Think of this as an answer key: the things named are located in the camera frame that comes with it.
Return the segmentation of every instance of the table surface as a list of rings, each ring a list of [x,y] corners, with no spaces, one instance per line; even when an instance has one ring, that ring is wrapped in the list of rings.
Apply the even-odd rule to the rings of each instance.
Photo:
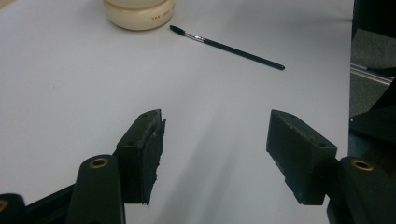
[[[0,10],[1,193],[32,203],[111,154],[142,113],[167,118],[150,206],[127,223],[328,223],[303,206],[265,151],[272,109],[347,155],[353,0],[185,0],[158,29],[131,32],[99,0],[15,1]],[[183,28],[282,63],[192,41]]]

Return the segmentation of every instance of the silver ferrule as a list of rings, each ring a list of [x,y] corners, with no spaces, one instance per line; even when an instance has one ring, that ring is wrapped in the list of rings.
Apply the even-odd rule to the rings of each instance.
[[[199,42],[204,42],[204,38],[203,37],[201,37],[201,36],[198,36],[198,35],[192,35],[192,34],[184,34],[184,36],[186,36],[186,37],[188,37],[188,38],[191,38],[191,39],[193,39],[193,40],[196,40],[196,41],[199,41]]]

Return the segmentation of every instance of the cream-colored container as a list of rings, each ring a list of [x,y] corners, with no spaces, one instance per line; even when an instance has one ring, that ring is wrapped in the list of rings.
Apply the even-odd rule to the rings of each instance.
[[[175,0],[104,0],[107,17],[128,30],[149,30],[163,25],[175,11]]]

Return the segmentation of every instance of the paintbrush tip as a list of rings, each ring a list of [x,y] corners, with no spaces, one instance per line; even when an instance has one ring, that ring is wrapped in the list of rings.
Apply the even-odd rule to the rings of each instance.
[[[180,28],[178,28],[178,27],[176,27],[176,26],[174,26],[174,25],[170,25],[169,28],[170,28],[173,32],[177,33],[178,35],[184,35],[184,34],[186,34],[186,32],[185,32],[184,30],[182,30],[182,29],[180,29]]]

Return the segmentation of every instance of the paintbrush handle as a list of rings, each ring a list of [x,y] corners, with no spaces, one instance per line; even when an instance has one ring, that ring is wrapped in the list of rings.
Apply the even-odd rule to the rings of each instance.
[[[258,56],[253,55],[253,54],[246,53],[246,52],[244,52],[242,50],[239,50],[239,49],[231,48],[229,46],[220,44],[220,43],[218,43],[216,41],[213,41],[213,40],[210,40],[210,39],[206,39],[205,38],[204,39],[204,43],[206,43],[207,45],[210,45],[212,47],[215,47],[215,48],[218,48],[218,49],[223,49],[223,50],[226,50],[228,52],[237,54],[237,55],[242,56],[244,58],[253,60],[255,62],[263,63],[265,65],[271,66],[271,67],[279,69],[279,70],[284,70],[285,69],[285,66],[283,66],[282,64],[271,62],[271,61],[266,60],[264,58],[258,57]]]

